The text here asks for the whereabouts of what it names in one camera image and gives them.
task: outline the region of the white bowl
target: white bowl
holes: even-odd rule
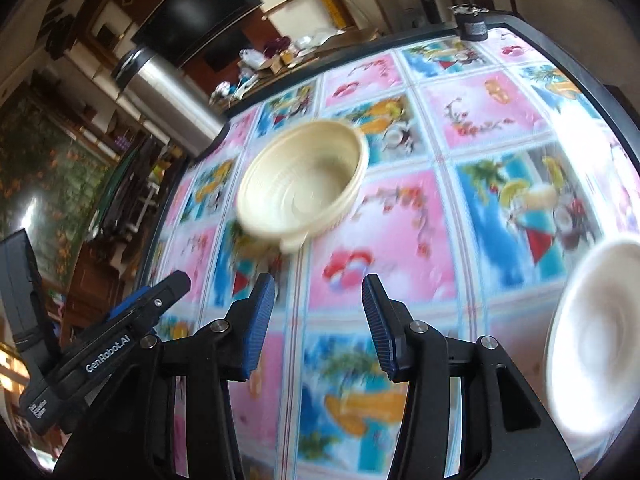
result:
[[[640,397],[640,238],[595,246],[572,273],[546,342],[546,395],[565,438],[596,438]]]
[[[310,121],[278,134],[254,159],[238,190],[249,234],[293,253],[334,227],[356,200],[369,164],[364,134],[343,121]]]

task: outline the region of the floral curtain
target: floral curtain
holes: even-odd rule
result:
[[[66,289],[109,167],[29,95],[0,107],[0,238],[25,228],[44,278]]]

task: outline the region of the metal bolt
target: metal bolt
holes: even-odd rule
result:
[[[217,319],[209,325],[212,332],[222,333],[229,330],[229,322],[226,319]]]
[[[427,325],[423,321],[412,321],[411,323],[409,323],[409,328],[412,330],[412,332],[415,332],[417,334],[424,334],[429,329],[429,325]]]
[[[153,348],[154,346],[156,346],[156,344],[158,343],[158,338],[156,336],[154,336],[153,334],[148,334],[145,335],[141,340],[140,340],[140,346],[142,346],[142,348]]]
[[[482,336],[480,344],[485,348],[488,348],[489,350],[495,350],[496,348],[498,348],[498,342],[496,341],[495,337],[491,337],[490,335]]]

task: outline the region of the black container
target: black container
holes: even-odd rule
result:
[[[463,41],[484,41],[489,38],[489,33],[484,22],[484,13],[487,9],[476,7],[473,4],[451,7],[456,17],[456,25],[460,31],[460,39]]]

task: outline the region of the colorful patterned tablecloth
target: colorful patterned tablecloth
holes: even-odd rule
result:
[[[363,130],[369,169],[344,221],[284,257],[242,232],[235,195],[267,142],[318,117]],[[546,333],[567,276],[594,241],[638,231],[636,212],[640,178],[616,137],[535,48],[505,28],[482,43],[410,44],[233,118],[222,146],[183,177],[161,227],[151,280],[180,269],[192,286],[158,330],[193,333],[270,272],[277,299],[260,364],[230,385],[248,478],[382,479],[406,386],[380,371],[362,278],[377,273],[414,319],[445,335],[495,336],[544,400]],[[460,454],[452,386],[447,475]],[[582,475],[614,437],[570,443]]]

